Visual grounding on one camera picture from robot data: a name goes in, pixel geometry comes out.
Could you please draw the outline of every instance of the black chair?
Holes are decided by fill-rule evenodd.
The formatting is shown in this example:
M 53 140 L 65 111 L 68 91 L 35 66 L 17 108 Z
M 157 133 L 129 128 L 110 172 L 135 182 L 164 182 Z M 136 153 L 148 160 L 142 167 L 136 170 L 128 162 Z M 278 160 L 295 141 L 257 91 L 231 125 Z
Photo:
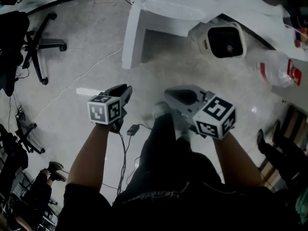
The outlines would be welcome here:
M 13 94 L 14 83 L 18 80 L 15 77 L 17 67 L 24 62 L 23 69 L 29 68 L 31 58 L 39 81 L 43 85 L 48 84 L 48 78 L 42 78 L 37 52 L 48 48 L 59 48 L 60 51 L 67 50 L 67 45 L 63 40 L 41 39 L 48 21 L 56 18 L 55 13 L 50 13 L 37 32 L 27 32 L 29 19 L 25 12 L 14 11 L 0 15 L 0 89 L 3 89 L 7 96 L 10 97 Z M 24 45 L 26 45 L 25 51 L 28 51 L 25 61 L 20 53 Z
M 24 133 L 23 128 L 22 128 L 22 122 L 26 120 L 26 116 L 24 114 L 24 111 L 22 109 L 22 107 L 20 106 L 18 108 L 18 112 L 17 115 L 15 116 L 16 118 L 16 123 L 17 123 L 17 127 L 18 130 L 15 131 L 16 135 L 19 137 L 19 141 L 17 142 L 18 144 L 23 143 L 26 150 L 28 151 L 28 153 L 33 153 L 36 152 L 38 154 L 43 154 L 45 153 L 45 149 L 44 148 L 40 148 L 37 149 L 30 141 L 27 140 L 28 135 L 30 134 L 30 132 L 35 129 L 37 127 L 36 123 L 33 123 L 31 125 L 28 125 L 28 128 L 26 132 Z

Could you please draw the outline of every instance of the red label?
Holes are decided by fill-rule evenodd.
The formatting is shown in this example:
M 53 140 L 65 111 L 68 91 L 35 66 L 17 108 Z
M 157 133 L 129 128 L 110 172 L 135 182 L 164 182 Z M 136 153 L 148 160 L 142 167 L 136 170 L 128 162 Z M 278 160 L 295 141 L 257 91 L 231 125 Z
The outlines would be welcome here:
M 289 59 L 288 63 L 288 76 L 299 86 L 302 79 L 302 72 L 294 67 L 293 62 Z
M 266 75 L 265 75 L 265 64 L 264 63 L 260 63 L 260 74 L 262 78 L 267 82 L 268 80 L 266 79 Z

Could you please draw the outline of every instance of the forearm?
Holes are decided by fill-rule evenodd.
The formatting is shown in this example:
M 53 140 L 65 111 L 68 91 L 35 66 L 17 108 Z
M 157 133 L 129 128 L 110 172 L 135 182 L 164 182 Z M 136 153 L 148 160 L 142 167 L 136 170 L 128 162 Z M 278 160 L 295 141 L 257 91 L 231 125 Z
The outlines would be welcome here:
M 71 167 L 67 184 L 88 186 L 100 191 L 109 130 L 109 126 L 94 127 Z
M 15 220 L 27 231 L 33 231 L 29 224 L 20 216 L 15 217 Z
M 261 183 L 258 168 L 231 133 L 214 144 L 226 185 L 245 191 Z

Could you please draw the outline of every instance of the chair base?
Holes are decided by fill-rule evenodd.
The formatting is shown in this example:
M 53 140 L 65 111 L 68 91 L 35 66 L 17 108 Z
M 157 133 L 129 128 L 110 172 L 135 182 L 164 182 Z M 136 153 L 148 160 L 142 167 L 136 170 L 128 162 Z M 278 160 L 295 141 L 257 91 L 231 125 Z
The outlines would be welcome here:
M 46 18 L 44 19 L 42 25 L 39 27 L 37 33 L 35 34 L 34 38 L 34 31 L 29 31 L 26 33 L 26 47 L 25 51 L 28 51 L 26 58 L 24 60 L 23 69 L 30 67 L 30 59 L 32 59 L 35 71 L 38 75 L 40 83 L 43 85 L 48 84 L 48 78 L 43 78 L 42 73 L 39 66 L 38 60 L 38 50 L 42 49 L 49 49 L 49 48 L 59 48 L 60 51 L 67 50 L 67 44 L 61 39 L 41 39 L 42 33 L 45 30 L 45 27 L 49 20 L 55 20 L 57 15 L 55 13 L 49 13 Z
M 15 118 L 16 118 L 16 123 L 17 123 L 17 127 L 18 127 L 16 134 L 20 138 L 18 143 L 19 144 L 23 143 L 26 150 L 28 151 L 28 153 L 33 153 L 33 152 L 36 152 L 38 154 L 45 153 L 44 148 L 40 148 L 40 150 L 39 150 L 30 141 L 27 140 L 27 137 L 30 134 L 30 132 L 37 127 L 36 123 L 30 125 L 28 131 L 24 134 L 22 127 L 21 127 L 21 123 L 20 123 L 21 120 L 25 120 L 25 118 L 26 118 L 24 112 L 23 111 L 18 112 L 17 115 L 15 116 Z

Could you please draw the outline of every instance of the chair wheel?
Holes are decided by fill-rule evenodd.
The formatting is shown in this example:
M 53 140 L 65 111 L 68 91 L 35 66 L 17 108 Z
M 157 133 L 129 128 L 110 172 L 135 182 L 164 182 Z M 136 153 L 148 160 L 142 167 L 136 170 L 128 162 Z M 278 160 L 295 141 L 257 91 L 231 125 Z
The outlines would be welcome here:
M 42 84 L 44 86 L 46 86 L 48 84 L 48 78 L 47 77 L 43 79 Z
M 51 14 L 50 14 L 50 19 L 51 19 L 52 21 L 54 21 L 57 17 L 58 17 L 58 16 L 57 16 L 56 13 L 51 13 Z
M 30 67 L 30 63 L 29 62 L 23 64 L 23 69 L 29 68 L 29 67 Z
M 66 51 L 67 50 L 67 44 L 63 44 L 60 47 L 60 51 Z

